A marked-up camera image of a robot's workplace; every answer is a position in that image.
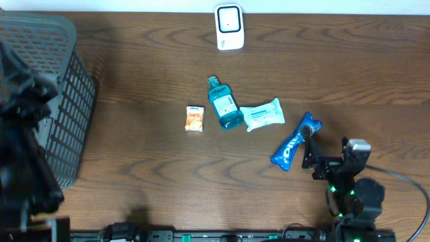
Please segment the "blue Oreo cookie pack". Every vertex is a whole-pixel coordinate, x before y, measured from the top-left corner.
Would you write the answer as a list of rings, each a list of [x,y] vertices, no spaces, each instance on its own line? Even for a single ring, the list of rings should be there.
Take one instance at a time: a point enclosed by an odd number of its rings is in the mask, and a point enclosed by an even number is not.
[[[311,113],[305,113],[293,133],[291,133],[270,158],[270,161],[283,171],[290,170],[298,147],[305,143],[304,133],[302,132],[303,127],[307,127],[310,130],[310,136],[312,136],[323,127],[323,124],[321,121],[314,119]]]

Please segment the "mint green wipes pack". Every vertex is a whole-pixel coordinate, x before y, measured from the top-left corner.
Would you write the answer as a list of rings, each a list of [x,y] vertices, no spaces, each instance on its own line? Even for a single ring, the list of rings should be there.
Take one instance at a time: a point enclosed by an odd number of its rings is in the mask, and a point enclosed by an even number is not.
[[[280,101],[273,101],[256,107],[240,107],[247,124],[247,132],[271,124],[284,124],[285,118]]]

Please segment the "teal mouthwash bottle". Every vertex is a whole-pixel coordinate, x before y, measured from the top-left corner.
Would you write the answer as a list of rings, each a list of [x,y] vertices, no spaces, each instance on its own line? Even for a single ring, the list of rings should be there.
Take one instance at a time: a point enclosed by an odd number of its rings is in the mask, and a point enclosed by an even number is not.
[[[216,111],[222,129],[230,130],[244,122],[229,85],[221,84],[217,76],[208,78],[208,100]]]

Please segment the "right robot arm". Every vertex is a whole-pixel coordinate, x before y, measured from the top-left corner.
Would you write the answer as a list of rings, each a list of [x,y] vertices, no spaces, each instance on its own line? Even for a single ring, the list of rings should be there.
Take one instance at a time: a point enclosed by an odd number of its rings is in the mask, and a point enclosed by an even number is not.
[[[355,180],[369,159],[370,143],[344,137],[341,156],[328,157],[319,151],[309,126],[300,132],[305,140],[302,168],[313,168],[313,179],[327,181],[326,201],[335,217],[332,227],[319,237],[325,236],[326,241],[377,241],[374,222],[382,213],[384,187],[370,178]]]

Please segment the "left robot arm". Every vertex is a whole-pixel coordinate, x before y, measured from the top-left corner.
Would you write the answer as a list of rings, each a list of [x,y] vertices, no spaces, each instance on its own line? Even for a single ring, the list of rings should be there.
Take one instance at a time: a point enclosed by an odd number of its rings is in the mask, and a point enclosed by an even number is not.
[[[1,240],[72,241],[68,217],[31,219],[56,212],[65,198],[35,135],[58,87],[6,44],[1,65]]]

